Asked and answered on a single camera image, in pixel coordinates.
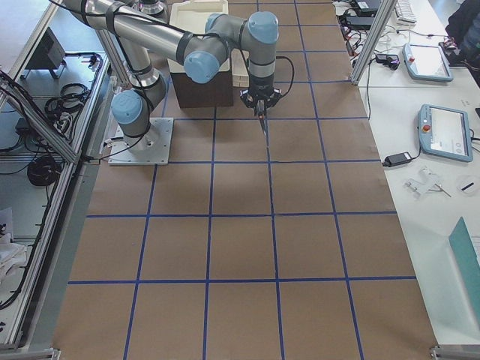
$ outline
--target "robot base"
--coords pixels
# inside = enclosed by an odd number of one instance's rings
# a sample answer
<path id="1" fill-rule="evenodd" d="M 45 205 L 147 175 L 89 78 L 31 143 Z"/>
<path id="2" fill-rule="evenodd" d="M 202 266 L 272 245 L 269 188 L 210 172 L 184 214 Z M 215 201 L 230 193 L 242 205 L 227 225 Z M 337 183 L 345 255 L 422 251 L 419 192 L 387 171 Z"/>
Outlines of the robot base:
<path id="1" fill-rule="evenodd" d="M 167 165 L 172 141 L 173 118 L 150 118 L 150 123 L 150 131 L 133 148 L 125 150 L 128 148 L 125 142 L 114 142 L 111 153 L 121 153 L 109 157 L 108 163 L 110 165 Z M 151 134 L 154 134 L 153 140 L 149 139 Z M 120 127 L 115 136 L 123 136 Z"/>

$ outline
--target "black round object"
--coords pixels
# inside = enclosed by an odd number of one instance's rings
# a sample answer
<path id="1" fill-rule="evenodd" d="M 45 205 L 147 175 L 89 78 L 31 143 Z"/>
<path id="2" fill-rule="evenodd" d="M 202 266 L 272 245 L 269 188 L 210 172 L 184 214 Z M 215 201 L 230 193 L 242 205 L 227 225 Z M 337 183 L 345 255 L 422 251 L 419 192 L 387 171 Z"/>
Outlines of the black round object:
<path id="1" fill-rule="evenodd" d="M 62 171 L 60 164 L 51 156 L 34 159 L 27 168 L 28 180 L 35 186 L 48 186 L 56 182 Z"/>

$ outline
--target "robotic arm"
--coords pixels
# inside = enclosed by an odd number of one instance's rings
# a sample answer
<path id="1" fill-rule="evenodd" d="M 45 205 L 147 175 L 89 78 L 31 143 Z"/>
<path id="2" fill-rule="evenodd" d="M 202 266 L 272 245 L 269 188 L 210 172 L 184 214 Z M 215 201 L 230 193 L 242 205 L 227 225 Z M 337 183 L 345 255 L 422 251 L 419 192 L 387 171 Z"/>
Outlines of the robotic arm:
<path id="1" fill-rule="evenodd" d="M 106 29 L 117 37 L 130 68 L 130 82 L 146 103 L 147 116 L 162 101 L 167 87 L 161 73 L 152 67 L 146 49 L 183 65 L 186 74 L 196 83 L 210 81 L 233 48 L 247 50 L 250 85 L 241 92 L 241 99 L 253 108 L 265 132 L 267 109 L 281 98 L 280 90 L 273 86 L 278 40 L 278 20 L 273 13 L 257 12 L 249 19 L 212 14 L 205 26 L 205 35 L 200 37 L 136 10 L 132 7 L 137 6 L 135 0 L 64 0 L 63 3 L 87 26 Z M 157 3 L 143 0 L 143 10 L 146 5 Z M 124 104 L 125 100 L 116 102 Z M 142 136 L 148 130 L 146 127 L 145 121 L 137 121 L 122 130 L 135 138 Z"/>

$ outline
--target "tablet device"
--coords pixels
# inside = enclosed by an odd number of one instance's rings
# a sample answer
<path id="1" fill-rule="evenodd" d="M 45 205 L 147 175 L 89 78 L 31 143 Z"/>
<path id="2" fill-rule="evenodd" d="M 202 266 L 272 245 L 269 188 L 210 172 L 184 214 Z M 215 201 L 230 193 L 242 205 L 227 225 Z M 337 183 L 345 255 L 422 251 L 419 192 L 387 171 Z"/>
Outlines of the tablet device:
<path id="1" fill-rule="evenodd" d="M 430 80 L 447 83 L 453 80 L 449 63 L 440 46 L 415 45 L 403 47 L 408 74 L 415 80 Z"/>
<path id="2" fill-rule="evenodd" d="M 473 150 L 466 112 L 425 104 L 418 113 L 418 137 L 426 154 L 472 161 Z"/>

